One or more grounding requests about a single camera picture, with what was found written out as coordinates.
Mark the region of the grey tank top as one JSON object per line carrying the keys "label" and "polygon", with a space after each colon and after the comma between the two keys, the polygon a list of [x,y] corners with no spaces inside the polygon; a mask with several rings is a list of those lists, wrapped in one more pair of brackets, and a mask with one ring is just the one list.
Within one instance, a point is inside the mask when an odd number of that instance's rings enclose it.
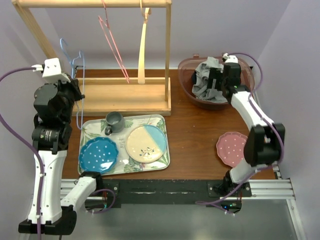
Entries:
{"label": "grey tank top", "polygon": [[215,104],[226,103],[227,99],[223,96],[222,91],[207,89],[210,68],[221,69],[223,65],[219,62],[218,58],[208,56],[205,61],[195,68],[195,80],[193,80],[191,92],[197,99],[202,101]]}

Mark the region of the pink plastic hanger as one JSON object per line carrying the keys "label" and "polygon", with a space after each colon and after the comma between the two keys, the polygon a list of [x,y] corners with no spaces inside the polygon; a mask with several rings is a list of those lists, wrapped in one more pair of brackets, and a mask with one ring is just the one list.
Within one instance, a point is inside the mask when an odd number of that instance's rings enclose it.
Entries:
{"label": "pink plastic hanger", "polygon": [[104,13],[105,13],[105,19],[103,19],[100,15],[98,16],[98,21],[100,24],[100,27],[103,31],[104,37],[109,45],[109,48],[126,80],[126,82],[129,84],[130,83],[130,77],[129,74],[125,68],[123,59],[121,57],[120,51],[118,49],[118,46],[116,44],[116,41],[114,39],[113,33],[111,31],[110,25],[109,25],[109,21],[108,21],[108,13],[107,13],[107,6],[104,0],[101,1],[103,9],[104,9]]}

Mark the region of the cream plastic hanger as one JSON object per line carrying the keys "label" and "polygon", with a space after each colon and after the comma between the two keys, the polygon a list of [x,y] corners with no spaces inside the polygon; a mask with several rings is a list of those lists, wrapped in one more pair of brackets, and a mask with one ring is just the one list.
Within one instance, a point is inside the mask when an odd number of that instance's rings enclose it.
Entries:
{"label": "cream plastic hanger", "polygon": [[141,10],[141,15],[143,17],[143,24],[141,30],[139,56],[138,56],[138,73],[137,82],[139,85],[144,85],[145,80],[145,51],[146,51],[146,35],[147,35],[147,23],[148,17],[151,14],[151,9],[149,7],[143,8],[143,1],[139,1],[139,6]]}

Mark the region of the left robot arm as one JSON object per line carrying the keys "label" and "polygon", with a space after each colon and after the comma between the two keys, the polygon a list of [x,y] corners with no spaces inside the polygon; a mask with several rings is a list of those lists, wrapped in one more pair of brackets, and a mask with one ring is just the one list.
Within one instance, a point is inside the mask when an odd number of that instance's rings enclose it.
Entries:
{"label": "left robot arm", "polygon": [[46,83],[34,93],[32,146],[35,160],[33,200],[27,219],[19,223],[21,234],[70,235],[77,212],[86,199],[104,190],[99,172],[83,172],[77,184],[61,198],[62,172],[72,133],[75,102],[84,99],[78,79]]}

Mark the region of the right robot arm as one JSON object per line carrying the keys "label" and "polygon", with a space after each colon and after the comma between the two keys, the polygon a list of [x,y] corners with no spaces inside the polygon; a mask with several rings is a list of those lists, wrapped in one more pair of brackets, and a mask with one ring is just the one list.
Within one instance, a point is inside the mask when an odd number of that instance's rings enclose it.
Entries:
{"label": "right robot arm", "polygon": [[248,127],[249,135],[243,149],[243,159],[227,171],[222,183],[213,186],[219,195],[235,196],[241,185],[258,171],[279,164],[284,156],[285,127],[274,123],[252,98],[250,89],[241,84],[241,66],[225,63],[221,80],[222,95],[238,111]]}

